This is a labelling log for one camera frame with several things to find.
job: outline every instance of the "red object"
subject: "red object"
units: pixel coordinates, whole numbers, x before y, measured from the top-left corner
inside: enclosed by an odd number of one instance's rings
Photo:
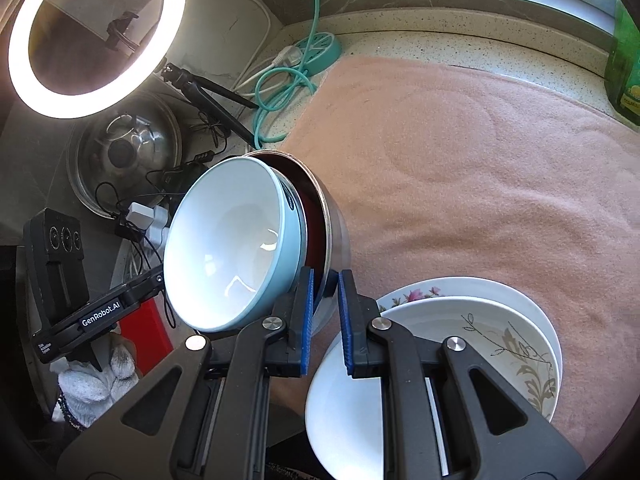
[[[136,365],[143,375],[174,349],[153,298],[120,320],[120,333],[136,346]]]

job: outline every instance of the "metal screw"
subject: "metal screw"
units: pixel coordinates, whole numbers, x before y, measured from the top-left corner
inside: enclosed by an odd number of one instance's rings
[[[377,317],[371,321],[371,326],[376,330],[389,330],[391,325],[391,320],[386,317]]]
[[[447,347],[454,352],[462,352],[466,348],[466,341],[455,335],[447,339]]]
[[[283,322],[279,317],[269,316],[262,322],[262,326],[267,330],[277,330],[282,327]]]
[[[184,345],[193,351],[202,350],[207,344],[207,338],[203,335],[192,335],[187,338]]]

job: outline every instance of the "ring light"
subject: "ring light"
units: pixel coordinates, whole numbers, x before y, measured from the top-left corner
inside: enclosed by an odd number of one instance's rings
[[[24,103],[43,115],[72,119],[100,112],[133,92],[162,61],[174,40],[185,0],[162,0],[158,27],[140,56],[116,79],[100,89],[64,95],[45,88],[36,78],[29,59],[29,36],[44,0],[24,0],[9,42],[9,74]]]

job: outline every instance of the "bottle label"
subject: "bottle label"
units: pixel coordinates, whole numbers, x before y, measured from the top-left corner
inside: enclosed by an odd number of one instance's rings
[[[620,104],[633,113],[640,115],[640,57],[638,57],[634,67],[631,69],[625,92],[620,98]]]

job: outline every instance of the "white cable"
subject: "white cable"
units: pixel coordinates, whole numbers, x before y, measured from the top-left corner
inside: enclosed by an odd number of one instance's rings
[[[276,85],[270,86],[269,88],[263,88],[262,90],[260,90],[260,96],[262,96],[262,94],[267,94],[272,90],[277,90],[278,88],[281,88],[285,83],[286,81],[283,81],[282,83],[278,83]],[[238,94],[238,95],[241,95],[242,97],[250,98],[250,97],[255,97],[255,92],[250,92],[247,94]]]
[[[264,67],[262,70],[258,70],[258,72],[253,74],[249,79],[246,79],[245,81],[242,81],[239,85],[235,86],[234,87],[234,91],[238,90],[239,88],[242,88],[247,83],[250,83],[251,81],[254,81],[254,80],[258,79],[262,74],[267,72],[267,70],[271,70],[275,66],[276,66],[275,63],[271,63],[269,66]]]
[[[273,64],[274,60],[275,60],[275,56],[269,56],[261,59],[260,61],[255,61],[254,64],[249,68],[249,70],[247,70],[244,73],[247,74],[251,72],[251,70],[256,70],[258,67],[261,67],[261,66],[264,66],[265,69],[268,70],[269,67]],[[235,92],[238,88],[242,88],[245,85],[245,83],[247,83],[247,81],[242,81],[238,83],[232,88],[232,90]]]
[[[260,0],[250,0],[250,1],[252,1],[258,7],[260,7],[262,12],[264,12],[264,15],[267,17],[267,31],[264,33],[264,36],[262,37],[262,41],[258,44],[258,47],[255,49],[254,53],[249,58],[249,61],[247,62],[247,64],[242,69],[242,72],[240,72],[240,74],[238,75],[238,78],[234,82],[233,87],[235,87],[239,83],[239,81],[244,77],[244,74],[246,73],[246,71],[249,70],[249,67],[254,62],[255,57],[261,51],[261,49],[262,49],[262,47],[264,45],[264,42],[267,41],[267,37],[269,36],[269,33],[271,32],[271,16],[269,15],[269,9],[267,9],[267,7],[265,7],[264,4]]]

